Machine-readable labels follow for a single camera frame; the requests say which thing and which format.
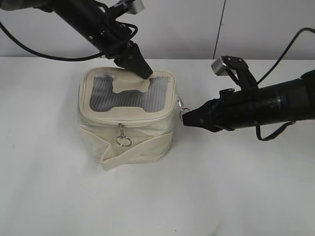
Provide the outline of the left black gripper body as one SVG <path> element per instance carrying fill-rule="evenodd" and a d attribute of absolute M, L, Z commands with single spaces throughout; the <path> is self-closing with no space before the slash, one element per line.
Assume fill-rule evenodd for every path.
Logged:
<path fill-rule="evenodd" d="M 117 66 L 134 66 L 138 59 L 138 45 L 132 38 L 138 33 L 133 24 L 118 22 L 106 15 L 84 15 L 83 36 L 99 52 L 83 60 L 105 56 Z"/>

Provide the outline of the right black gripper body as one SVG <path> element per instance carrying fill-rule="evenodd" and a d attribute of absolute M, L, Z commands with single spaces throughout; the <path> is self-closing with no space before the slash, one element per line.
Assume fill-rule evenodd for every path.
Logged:
<path fill-rule="evenodd" d="M 256 89 L 221 90 L 220 98 L 209 101 L 209 131 L 216 133 L 258 126 L 258 119 L 254 117 L 257 95 Z"/>

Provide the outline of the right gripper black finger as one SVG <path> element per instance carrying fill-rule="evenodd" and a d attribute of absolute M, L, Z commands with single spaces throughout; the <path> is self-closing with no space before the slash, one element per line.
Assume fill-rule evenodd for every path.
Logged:
<path fill-rule="evenodd" d="M 218 99 L 207 101 L 201 107 L 183 114 L 182 120 L 184 126 L 199 127 L 203 129 L 219 129 L 215 127 L 211 115 L 212 111 L 218 105 L 218 102 Z"/>

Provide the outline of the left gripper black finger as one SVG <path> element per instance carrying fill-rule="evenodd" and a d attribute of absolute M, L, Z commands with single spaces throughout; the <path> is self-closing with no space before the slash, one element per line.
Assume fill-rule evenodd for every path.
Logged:
<path fill-rule="evenodd" d="M 153 73 L 136 43 L 130 43 L 122 52 L 120 59 L 120 67 L 140 76 L 142 79 L 148 79 Z"/>

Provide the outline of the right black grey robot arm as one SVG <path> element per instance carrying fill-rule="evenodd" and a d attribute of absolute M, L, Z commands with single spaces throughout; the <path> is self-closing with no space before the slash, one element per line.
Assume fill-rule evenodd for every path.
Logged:
<path fill-rule="evenodd" d="M 262 126 L 315 118 L 315 72 L 299 79 L 252 91 L 220 91 L 220 97 L 207 101 L 183 115 L 185 126 L 211 132 Z"/>

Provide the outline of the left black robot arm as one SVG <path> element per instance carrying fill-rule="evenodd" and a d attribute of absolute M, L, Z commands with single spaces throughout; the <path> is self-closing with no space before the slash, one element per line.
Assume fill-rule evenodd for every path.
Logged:
<path fill-rule="evenodd" d="M 138 27 L 117 21 L 117 18 L 124 14 L 140 13 L 144 9 L 140 0 L 120 0 L 111 7 L 97 0 L 2 0 L 0 8 L 4 11 L 34 8 L 48 13 L 54 12 L 99 51 L 95 55 L 81 58 L 42 54 L 25 46 L 1 25 L 0 29 L 8 38 L 35 56 L 68 62 L 87 61 L 104 56 L 113 59 L 118 67 L 143 79 L 148 79 L 153 73 L 138 45 L 132 41 Z"/>

